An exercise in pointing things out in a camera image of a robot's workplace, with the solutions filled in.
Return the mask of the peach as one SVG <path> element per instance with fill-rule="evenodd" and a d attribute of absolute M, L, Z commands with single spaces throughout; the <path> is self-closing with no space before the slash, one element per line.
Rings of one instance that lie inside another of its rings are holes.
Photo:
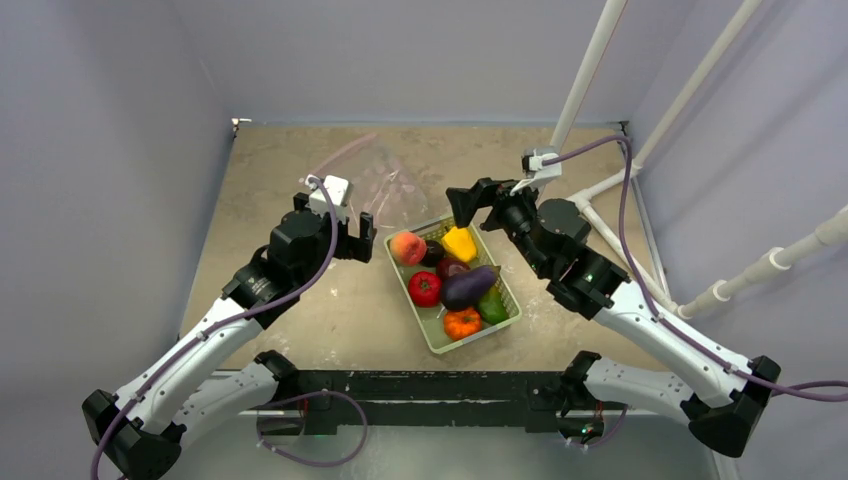
<path fill-rule="evenodd" d="M 405 266 L 419 264 L 427 254 L 426 241 L 409 231 L 394 235 L 389 240 L 388 246 L 393 259 Z"/>

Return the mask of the dark red apple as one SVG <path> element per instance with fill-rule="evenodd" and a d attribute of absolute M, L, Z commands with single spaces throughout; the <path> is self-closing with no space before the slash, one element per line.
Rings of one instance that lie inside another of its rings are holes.
<path fill-rule="evenodd" d="M 441 259 L 436 266 L 436 274 L 441 280 L 447 280 L 454 275 L 470 270 L 471 268 L 467 263 L 450 256 Z"/>

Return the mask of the clear pink zip bag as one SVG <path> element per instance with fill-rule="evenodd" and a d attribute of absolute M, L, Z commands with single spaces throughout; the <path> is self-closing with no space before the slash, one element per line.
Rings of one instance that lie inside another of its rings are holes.
<path fill-rule="evenodd" d="M 357 222 L 361 213 L 371 214 L 379 240 L 436 216 L 423 185 L 374 133 L 341 147 L 311 173 L 321 178 L 333 175 L 348 180 L 349 218 Z"/>

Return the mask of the red tomato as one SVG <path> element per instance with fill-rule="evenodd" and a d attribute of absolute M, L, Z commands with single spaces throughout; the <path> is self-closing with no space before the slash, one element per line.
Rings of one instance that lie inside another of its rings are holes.
<path fill-rule="evenodd" d="M 442 280 L 428 271 L 419 271 L 412 275 L 407 292 L 412 303 L 421 308 L 432 308 L 440 304 Z"/>

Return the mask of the purple eggplant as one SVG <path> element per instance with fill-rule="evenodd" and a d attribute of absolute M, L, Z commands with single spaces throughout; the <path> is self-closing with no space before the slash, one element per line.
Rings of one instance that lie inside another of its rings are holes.
<path fill-rule="evenodd" d="M 482 265 L 446 279 L 440 300 L 448 311 L 461 311 L 475 306 L 500 278 L 500 266 Z"/>

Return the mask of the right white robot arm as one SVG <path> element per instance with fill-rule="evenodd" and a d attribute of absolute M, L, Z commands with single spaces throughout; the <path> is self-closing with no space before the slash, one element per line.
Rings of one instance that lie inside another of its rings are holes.
<path fill-rule="evenodd" d="M 488 208 L 482 229 L 504 231 L 556 303 L 628 338 L 666 368 L 648 371 L 581 351 L 553 393 L 562 410 L 609 402 L 647 410 L 686 425 L 711 450 L 741 457 L 771 397 L 762 383 L 781 372 L 777 363 L 749 359 L 696 332 L 588 246 L 591 227 L 574 203 L 539 202 L 536 191 L 514 193 L 515 185 L 482 178 L 447 189 L 455 224 L 465 227 Z"/>

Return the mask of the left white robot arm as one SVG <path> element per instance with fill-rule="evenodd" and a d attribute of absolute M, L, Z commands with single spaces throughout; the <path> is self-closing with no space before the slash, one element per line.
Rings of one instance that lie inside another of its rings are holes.
<path fill-rule="evenodd" d="M 370 261 L 373 217 L 362 213 L 351 235 L 345 210 L 342 197 L 319 190 L 297 194 L 269 242 L 187 334 L 116 392 L 96 390 L 84 400 L 96 445 L 91 477 L 108 459 L 124 479 L 158 479 L 199 437 L 245 410 L 328 407 L 336 397 L 332 387 L 276 351 L 259 354 L 229 378 L 217 380 L 214 372 L 293 307 L 333 260 Z"/>

